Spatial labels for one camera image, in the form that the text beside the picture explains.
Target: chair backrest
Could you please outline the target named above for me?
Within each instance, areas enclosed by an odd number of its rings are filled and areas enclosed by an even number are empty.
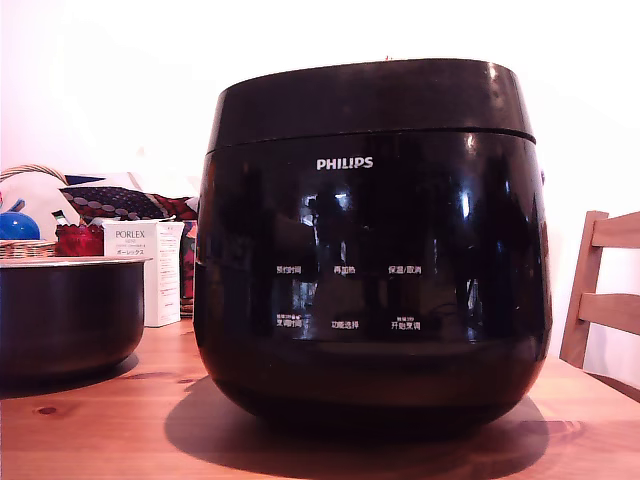
[[[640,248],[640,212],[587,212],[560,358],[582,368],[591,323],[640,335],[640,295],[596,294],[602,249]]]

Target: rice cooker lid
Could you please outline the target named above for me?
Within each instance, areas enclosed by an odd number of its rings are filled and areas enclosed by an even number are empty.
[[[535,143],[511,70],[477,60],[422,59],[295,70],[233,85],[218,99],[209,151],[406,130],[488,131]]]

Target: pot rim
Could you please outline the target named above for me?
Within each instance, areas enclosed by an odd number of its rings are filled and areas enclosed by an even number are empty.
[[[152,260],[150,257],[27,257],[8,258],[0,260],[0,270],[5,268],[35,268],[35,267],[82,267],[94,265],[121,265],[130,263],[144,263]]]

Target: wooden table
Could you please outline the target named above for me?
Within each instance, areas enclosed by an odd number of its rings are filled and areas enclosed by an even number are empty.
[[[136,357],[101,383],[3,400],[2,479],[640,478],[640,404],[555,358],[470,438],[353,442],[241,411],[206,376],[189,321],[145,329]]]

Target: glossy black surface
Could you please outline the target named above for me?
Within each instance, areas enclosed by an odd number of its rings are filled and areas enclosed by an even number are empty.
[[[338,134],[501,131],[535,142],[516,75],[478,60],[355,63],[253,78],[220,94],[209,151]]]
[[[0,268],[0,382],[66,380],[114,366],[140,342],[143,262]]]
[[[357,157],[372,165],[317,162]],[[487,132],[216,150],[194,317],[212,378],[298,423],[462,429],[505,413],[549,341],[541,188],[533,143]]]

